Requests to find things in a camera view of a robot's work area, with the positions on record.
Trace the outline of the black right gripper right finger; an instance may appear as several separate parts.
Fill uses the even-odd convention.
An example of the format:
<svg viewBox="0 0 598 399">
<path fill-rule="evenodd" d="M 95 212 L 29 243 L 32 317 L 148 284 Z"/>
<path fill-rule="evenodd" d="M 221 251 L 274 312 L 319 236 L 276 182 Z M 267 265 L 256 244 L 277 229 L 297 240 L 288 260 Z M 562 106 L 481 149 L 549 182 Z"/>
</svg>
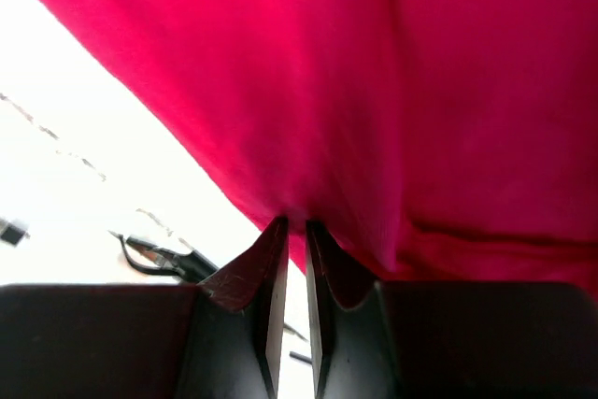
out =
<svg viewBox="0 0 598 399">
<path fill-rule="evenodd" d="M 559 282 L 384 281 L 306 225 L 319 398 L 593 398 L 597 305 Z"/>
</svg>

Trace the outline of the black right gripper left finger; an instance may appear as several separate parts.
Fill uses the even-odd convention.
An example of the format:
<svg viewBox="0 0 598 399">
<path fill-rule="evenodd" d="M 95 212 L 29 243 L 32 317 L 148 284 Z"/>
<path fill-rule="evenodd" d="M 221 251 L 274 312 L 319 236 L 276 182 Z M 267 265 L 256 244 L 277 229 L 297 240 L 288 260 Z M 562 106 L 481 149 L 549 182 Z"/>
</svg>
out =
<svg viewBox="0 0 598 399">
<path fill-rule="evenodd" d="M 275 397 L 288 228 L 198 284 L 3 287 L 2 396 Z"/>
</svg>

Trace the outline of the red t shirt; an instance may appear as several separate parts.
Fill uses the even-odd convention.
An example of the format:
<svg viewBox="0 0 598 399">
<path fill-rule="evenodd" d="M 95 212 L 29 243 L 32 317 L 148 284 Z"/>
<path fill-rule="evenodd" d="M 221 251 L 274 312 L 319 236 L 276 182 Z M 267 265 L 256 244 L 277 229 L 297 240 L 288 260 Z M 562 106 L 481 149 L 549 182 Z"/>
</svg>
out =
<svg viewBox="0 0 598 399">
<path fill-rule="evenodd" d="M 597 292 L 597 0 L 39 0 L 254 224 Z"/>
</svg>

